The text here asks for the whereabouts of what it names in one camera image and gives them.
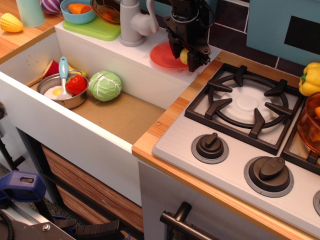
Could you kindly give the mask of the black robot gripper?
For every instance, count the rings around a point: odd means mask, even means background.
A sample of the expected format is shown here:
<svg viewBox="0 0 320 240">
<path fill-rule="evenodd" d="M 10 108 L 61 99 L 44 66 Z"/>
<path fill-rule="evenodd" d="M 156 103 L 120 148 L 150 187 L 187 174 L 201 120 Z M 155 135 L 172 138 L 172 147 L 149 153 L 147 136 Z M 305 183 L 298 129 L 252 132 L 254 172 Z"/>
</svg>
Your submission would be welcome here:
<svg viewBox="0 0 320 240">
<path fill-rule="evenodd" d="M 190 72 L 210 63 L 207 34 L 212 26 L 212 8 L 204 0 L 172 0 L 171 12 L 164 18 L 168 42 L 175 59 L 186 48 Z"/>
</svg>

